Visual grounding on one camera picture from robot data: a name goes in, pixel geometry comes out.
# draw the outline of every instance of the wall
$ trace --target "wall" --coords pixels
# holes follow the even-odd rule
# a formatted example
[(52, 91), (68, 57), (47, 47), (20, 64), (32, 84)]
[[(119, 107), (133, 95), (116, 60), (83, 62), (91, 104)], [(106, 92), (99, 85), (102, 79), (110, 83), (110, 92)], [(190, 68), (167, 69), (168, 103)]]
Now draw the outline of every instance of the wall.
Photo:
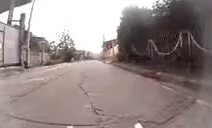
[(50, 55), (48, 53), (44, 53), (42, 57), (41, 52), (33, 52), (30, 53), (30, 64), (29, 66), (40, 66), (45, 65), (50, 60)]
[(19, 30), (0, 22), (0, 66), (20, 64)]

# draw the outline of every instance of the vegetation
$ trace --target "vegetation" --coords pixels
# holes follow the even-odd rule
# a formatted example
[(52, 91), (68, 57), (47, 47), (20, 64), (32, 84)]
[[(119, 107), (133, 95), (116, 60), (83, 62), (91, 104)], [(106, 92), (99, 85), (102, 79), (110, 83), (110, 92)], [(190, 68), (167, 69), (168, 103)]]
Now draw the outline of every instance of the vegetation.
[(119, 59), (133, 56), (131, 46), (145, 50), (149, 39), (161, 33), (197, 28), (197, 12), (188, 0), (158, 0), (153, 9), (126, 7), (117, 29)]
[(76, 49), (73, 39), (70, 37), (69, 31), (64, 31), (59, 36), (59, 43), (51, 42), (51, 59), (60, 59), (63, 62), (70, 62), (75, 56)]

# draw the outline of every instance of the asphalt road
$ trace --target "asphalt road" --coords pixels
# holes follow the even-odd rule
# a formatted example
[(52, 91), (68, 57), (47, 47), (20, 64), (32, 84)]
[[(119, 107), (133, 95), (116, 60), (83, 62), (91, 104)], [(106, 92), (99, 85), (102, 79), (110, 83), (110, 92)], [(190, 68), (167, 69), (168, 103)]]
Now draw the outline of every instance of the asphalt road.
[(212, 104), (99, 61), (0, 78), (1, 128), (212, 128)]

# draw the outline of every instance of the utility pole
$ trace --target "utility pole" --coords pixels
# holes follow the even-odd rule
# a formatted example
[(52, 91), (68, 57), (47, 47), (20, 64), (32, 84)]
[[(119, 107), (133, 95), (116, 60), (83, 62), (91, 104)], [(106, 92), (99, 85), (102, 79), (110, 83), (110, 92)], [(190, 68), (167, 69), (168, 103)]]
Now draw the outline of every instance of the utility pole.
[(20, 44), (20, 63), (21, 66), (25, 67), (24, 65), (24, 44), (25, 44), (25, 38), (24, 38), (24, 31), (25, 31), (25, 13), (22, 13), (20, 15), (20, 36), (19, 36), (19, 44)]
[(30, 29), (31, 29), (32, 15), (33, 15), (33, 11), (34, 11), (34, 5), (35, 5), (35, 0), (33, 0), (33, 2), (32, 2), (30, 18), (28, 21), (28, 29), (27, 29), (27, 33), (28, 33), (27, 34), (27, 53), (26, 53), (27, 66), (29, 66), (29, 64), (30, 64), (30, 39), (31, 39)]
[(12, 24), (14, 7), (15, 7), (15, 0), (10, 0), (10, 10), (7, 19), (7, 24), (9, 25)]

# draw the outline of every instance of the roadside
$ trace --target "roadside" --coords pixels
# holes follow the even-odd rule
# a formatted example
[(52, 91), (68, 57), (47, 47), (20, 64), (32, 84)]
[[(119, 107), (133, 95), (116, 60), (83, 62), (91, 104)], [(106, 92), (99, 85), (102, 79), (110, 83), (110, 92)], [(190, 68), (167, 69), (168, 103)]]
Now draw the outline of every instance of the roadside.
[(205, 100), (212, 104), (212, 78), (197, 78), (189, 74), (177, 75), (174, 73), (165, 73), (158, 70), (147, 69), (140, 65), (128, 63), (110, 63), (121, 69), (131, 71), (144, 77), (152, 78), (160, 83), (165, 82), (166, 86), (190, 93), (194, 97)]
[(19, 73), (25, 72), (26, 69), (24, 69), (21, 66), (9, 66), (9, 67), (0, 67), (0, 77), (7, 77)]

